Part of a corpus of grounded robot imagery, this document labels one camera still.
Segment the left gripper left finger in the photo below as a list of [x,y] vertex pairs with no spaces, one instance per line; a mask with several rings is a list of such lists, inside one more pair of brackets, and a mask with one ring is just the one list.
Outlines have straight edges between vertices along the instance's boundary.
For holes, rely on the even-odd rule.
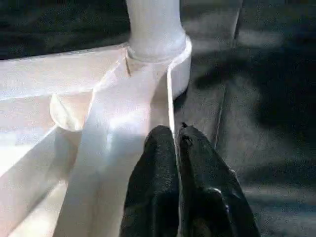
[[179,178],[174,140],[167,126],[151,130],[128,182],[121,237],[175,237]]

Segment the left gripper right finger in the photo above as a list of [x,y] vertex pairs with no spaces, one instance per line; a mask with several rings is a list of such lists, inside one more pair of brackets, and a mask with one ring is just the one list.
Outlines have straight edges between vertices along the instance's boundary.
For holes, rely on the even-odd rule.
[[182,124],[178,136],[184,237],[258,237],[254,215],[236,173],[207,137]]

